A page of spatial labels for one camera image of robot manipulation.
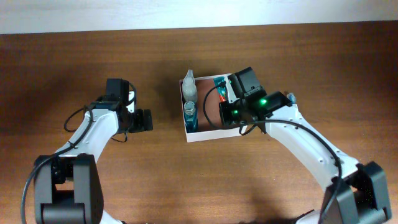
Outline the green red toothpaste tube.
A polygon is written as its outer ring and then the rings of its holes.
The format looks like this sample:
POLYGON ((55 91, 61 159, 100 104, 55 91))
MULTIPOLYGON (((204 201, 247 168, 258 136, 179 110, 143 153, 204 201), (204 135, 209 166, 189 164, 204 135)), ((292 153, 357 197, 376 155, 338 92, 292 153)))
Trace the green red toothpaste tube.
POLYGON ((217 86, 218 96, 221 102, 228 100, 228 92, 226 89, 226 82, 224 77, 216 77, 213 79, 215 86, 217 86))

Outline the pink open cardboard box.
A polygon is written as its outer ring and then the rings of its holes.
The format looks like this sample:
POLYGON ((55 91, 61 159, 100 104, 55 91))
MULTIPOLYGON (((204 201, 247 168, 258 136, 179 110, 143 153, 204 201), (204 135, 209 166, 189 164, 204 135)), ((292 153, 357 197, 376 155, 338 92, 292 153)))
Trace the pink open cardboard box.
MULTIPOLYGON (((203 113, 203 100, 206 93, 210 90, 210 88, 212 88, 215 85, 213 79, 222 77, 225 80, 227 80, 228 75, 229 73, 195 78, 195 85, 198 91, 198 101, 197 101, 198 129, 196 132, 192 133, 185 131, 187 142, 207 141, 212 139, 231 138, 231 137, 240 136, 239 128, 233 128, 229 130, 215 129, 208 123, 203 113)), ((206 102, 210 103, 211 106, 210 109, 206 110, 209 118, 215 125, 221 126, 222 123, 218 108, 220 99, 218 94, 216 94, 215 92, 210 93, 206 102)))

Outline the blue white toothbrush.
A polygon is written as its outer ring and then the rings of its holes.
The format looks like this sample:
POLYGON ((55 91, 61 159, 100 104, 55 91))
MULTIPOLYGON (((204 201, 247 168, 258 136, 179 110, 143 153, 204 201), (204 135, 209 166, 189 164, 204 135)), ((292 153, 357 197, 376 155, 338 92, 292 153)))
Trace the blue white toothbrush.
POLYGON ((293 93, 288 93, 287 98, 292 102, 292 104, 296 104, 297 99, 293 93))

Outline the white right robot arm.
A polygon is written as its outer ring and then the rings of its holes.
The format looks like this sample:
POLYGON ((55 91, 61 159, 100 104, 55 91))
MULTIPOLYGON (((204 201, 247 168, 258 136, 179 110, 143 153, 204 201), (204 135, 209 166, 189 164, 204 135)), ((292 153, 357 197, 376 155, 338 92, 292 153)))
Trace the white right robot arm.
POLYGON ((285 146, 314 176, 324 198, 319 210, 296 223, 385 223, 392 217, 386 175, 375 162, 366 165, 334 146, 300 113, 293 94, 267 93, 250 67, 224 78, 227 99, 220 103, 224 128, 246 126, 285 146))

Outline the purple spray bottle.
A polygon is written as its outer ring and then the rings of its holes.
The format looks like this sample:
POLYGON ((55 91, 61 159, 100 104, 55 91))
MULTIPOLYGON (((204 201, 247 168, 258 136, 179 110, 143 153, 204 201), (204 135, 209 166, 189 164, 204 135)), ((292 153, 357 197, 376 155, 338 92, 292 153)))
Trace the purple spray bottle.
POLYGON ((198 100, 197 87, 193 76, 193 70, 188 70, 182 82, 182 94, 185 101, 194 103, 198 100))

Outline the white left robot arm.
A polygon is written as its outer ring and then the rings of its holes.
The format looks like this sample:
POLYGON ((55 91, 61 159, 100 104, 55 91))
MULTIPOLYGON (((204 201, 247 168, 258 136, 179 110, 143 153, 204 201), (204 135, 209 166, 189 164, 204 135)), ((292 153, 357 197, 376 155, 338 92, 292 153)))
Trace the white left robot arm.
POLYGON ((109 78, 106 92, 81 108, 83 119, 55 153, 40 155, 26 181, 34 186, 36 223, 119 223, 104 209, 96 163, 117 134, 151 131, 150 110, 137 109, 136 88, 109 78))

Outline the teal mouthwash bottle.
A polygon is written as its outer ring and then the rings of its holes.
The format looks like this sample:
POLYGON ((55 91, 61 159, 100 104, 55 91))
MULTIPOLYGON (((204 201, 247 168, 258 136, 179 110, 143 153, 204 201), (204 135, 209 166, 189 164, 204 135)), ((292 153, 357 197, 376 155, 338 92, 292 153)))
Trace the teal mouthwash bottle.
POLYGON ((185 127, 187 133, 194 133, 197 131, 198 119, 197 119, 197 107, 194 102, 187 101, 183 106, 185 127))

